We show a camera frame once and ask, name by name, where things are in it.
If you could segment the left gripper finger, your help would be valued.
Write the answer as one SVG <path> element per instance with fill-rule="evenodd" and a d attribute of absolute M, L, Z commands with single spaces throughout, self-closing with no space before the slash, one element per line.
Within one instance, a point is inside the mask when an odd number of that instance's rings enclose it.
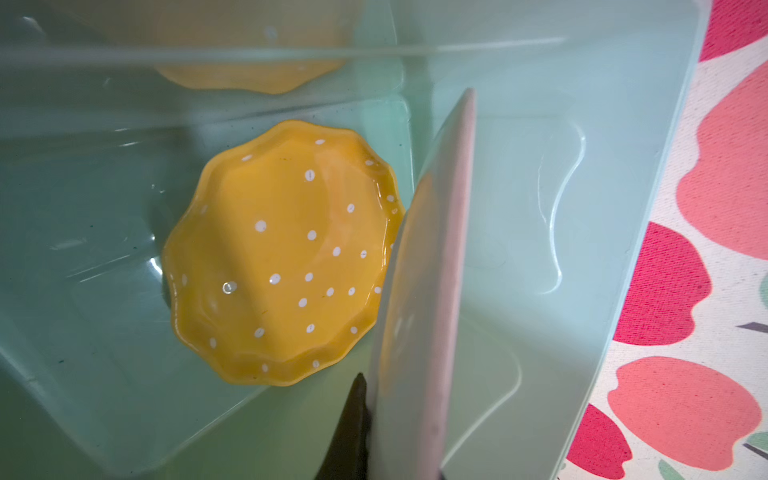
<path fill-rule="evenodd" d="M 365 480 L 368 469 L 370 412 L 367 382 L 358 373 L 349 390 L 336 429 L 316 480 Z"/>

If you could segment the green rim plate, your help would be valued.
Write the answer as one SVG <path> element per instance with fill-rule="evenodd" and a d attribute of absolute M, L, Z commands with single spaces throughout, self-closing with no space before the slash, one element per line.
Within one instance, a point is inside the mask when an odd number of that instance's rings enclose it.
<path fill-rule="evenodd" d="M 435 138 L 394 245 L 368 394 L 371 479 L 441 476 L 475 131 L 468 88 Z"/>

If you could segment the yellow polka dot plate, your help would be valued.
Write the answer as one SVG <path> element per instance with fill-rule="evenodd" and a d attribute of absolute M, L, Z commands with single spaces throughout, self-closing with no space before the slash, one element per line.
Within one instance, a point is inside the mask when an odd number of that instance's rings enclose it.
<path fill-rule="evenodd" d="M 216 155 L 162 252 L 175 335 L 232 384 L 338 363 L 375 325 L 404 213 L 349 129 L 288 120 Z"/>

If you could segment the mint green plastic bin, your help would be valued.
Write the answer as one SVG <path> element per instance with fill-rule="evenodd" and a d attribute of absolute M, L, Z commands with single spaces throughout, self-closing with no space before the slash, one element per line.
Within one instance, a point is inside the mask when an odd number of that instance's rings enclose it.
<path fill-rule="evenodd" d="M 440 478 L 551 479 L 614 335 L 708 1 L 5 1 L 1 475 L 312 479 L 375 325 L 290 386 L 223 380 L 162 252 L 206 164 L 362 136 L 404 217 L 476 92 Z"/>

